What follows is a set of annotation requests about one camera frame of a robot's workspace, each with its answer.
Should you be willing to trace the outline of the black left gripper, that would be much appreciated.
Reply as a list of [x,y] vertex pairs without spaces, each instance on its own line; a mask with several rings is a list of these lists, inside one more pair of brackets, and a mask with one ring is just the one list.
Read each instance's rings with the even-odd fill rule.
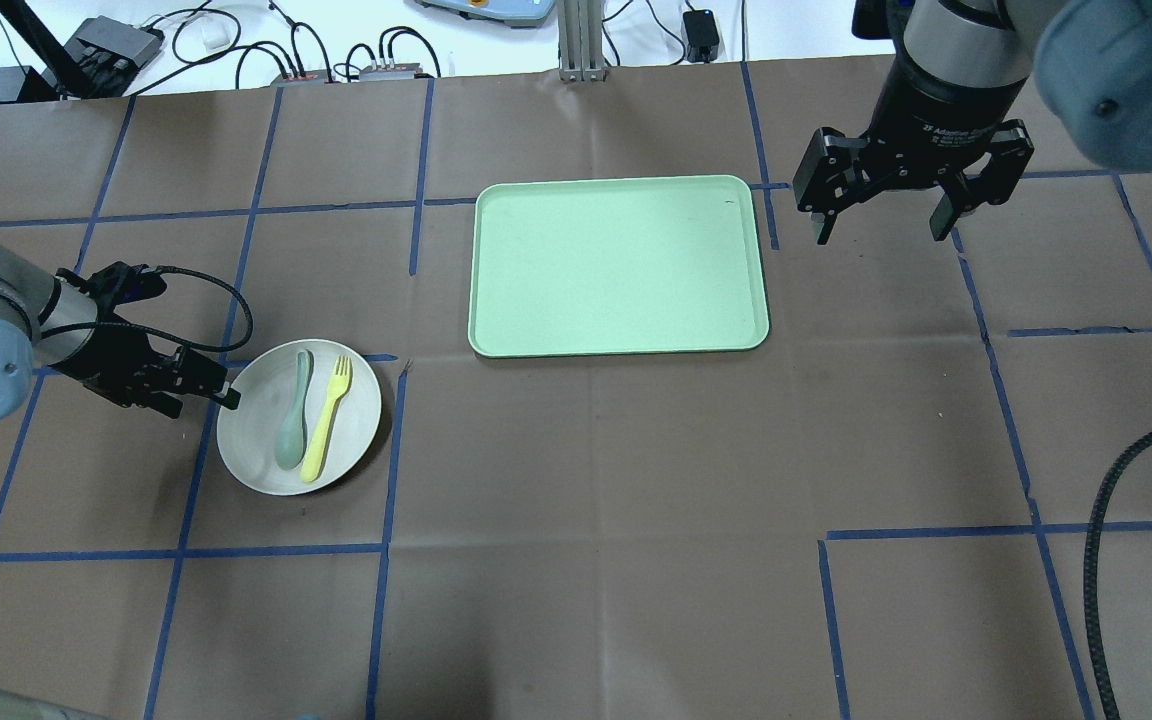
[[[83,291],[86,279],[61,270],[61,290],[78,291],[82,300],[91,300]],[[196,350],[157,353],[147,340],[150,332],[132,327],[115,313],[116,306],[93,304],[92,313],[61,323],[61,327],[74,327],[61,338],[78,342],[77,350],[61,361],[61,374],[113,404],[146,407],[170,419],[182,414],[182,395],[238,409],[241,392],[230,387],[228,370],[219,361]]]

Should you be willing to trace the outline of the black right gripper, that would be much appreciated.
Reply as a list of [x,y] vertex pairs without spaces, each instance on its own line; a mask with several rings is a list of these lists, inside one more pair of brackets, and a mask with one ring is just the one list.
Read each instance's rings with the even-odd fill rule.
[[1036,154],[1023,120],[1007,118],[1020,88],[954,85],[896,56],[861,135],[820,127],[808,143],[791,187],[812,213],[814,243],[827,245],[842,211],[882,192],[942,188],[929,218],[935,242],[980,206],[1009,200]]

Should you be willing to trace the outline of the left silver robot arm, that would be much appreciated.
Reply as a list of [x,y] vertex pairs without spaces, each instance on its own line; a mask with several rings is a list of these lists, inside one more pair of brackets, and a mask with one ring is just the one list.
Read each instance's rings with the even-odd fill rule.
[[220,347],[175,338],[161,354],[152,338],[164,331],[128,323],[120,305],[156,300],[175,266],[113,263],[83,278],[47,272],[0,245],[0,420],[26,401],[37,367],[50,367],[111,404],[146,407],[177,418],[183,397],[241,406]]

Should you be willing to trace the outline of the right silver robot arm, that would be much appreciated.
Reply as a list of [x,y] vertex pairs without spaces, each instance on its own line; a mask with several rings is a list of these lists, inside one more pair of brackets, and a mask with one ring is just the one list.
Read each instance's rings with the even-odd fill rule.
[[884,192],[941,188],[937,241],[1010,200],[1036,151],[1009,118],[1028,83],[1084,158],[1152,170],[1152,1],[858,1],[852,33],[895,55],[867,129],[817,129],[791,179],[820,245]]

